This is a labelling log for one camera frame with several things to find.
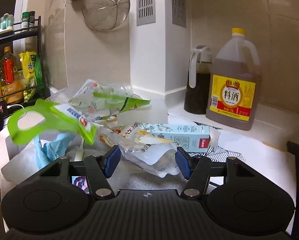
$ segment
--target mesh strainer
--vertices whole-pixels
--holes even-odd
[[[87,24],[106,31],[118,27],[130,10],[130,0],[83,0],[82,11]]]

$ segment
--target green cap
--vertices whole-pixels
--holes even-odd
[[[29,17],[29,12],[23,12],[22,13],[22,18],[24,18],[24,17]]]

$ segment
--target yellow cap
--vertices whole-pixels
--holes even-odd
[[[4,48],[4,53],[8,52],[8,51],[11,51],[11,46],[7,46],[7,47]]]
[[[241,28],[232,28],[232,34],[243,34],[245,35],[245,30]]]

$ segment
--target brown liquid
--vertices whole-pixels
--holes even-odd
[[[187,77],[186,95],[184,102],[184,110],[192,114],[206,114],[208,105],[208,92],[210,86],[210,73],[196,73],[196,86],[189,86],[189,78]]]
[[[248,121],[243,121],[226,115],[218,114],[209,109],[212,101],[211,92],[212,92],[213,74],[240,79],[249,82],[254,82],[256,84],[253,104],[252,104],[251,113]],[[255,118],[255,112],[256,112],[257,103],[259,101],[260,91],[261,91],[261,75],[249,72],[247,64],[236,62],[236,61],[224,60],[224,59],[215,59],[213,61],[212,74],[210,79],[210,89],[208,95],[208,106],[206,110],[206,117],[215,122],[225,124],[230,127],[234,127],[241,130],[250,130]]]

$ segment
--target blue plastic bag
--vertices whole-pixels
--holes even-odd
[[[44,147],[42,147],[39,136],[36,136],[34,138],[34,144],[37,167],[42,169],[57,158],[64,156],[69,142],[73,140],[74,137],[75,135],[72,133],[61,133],[56,137],[56,140],[45,143]]]

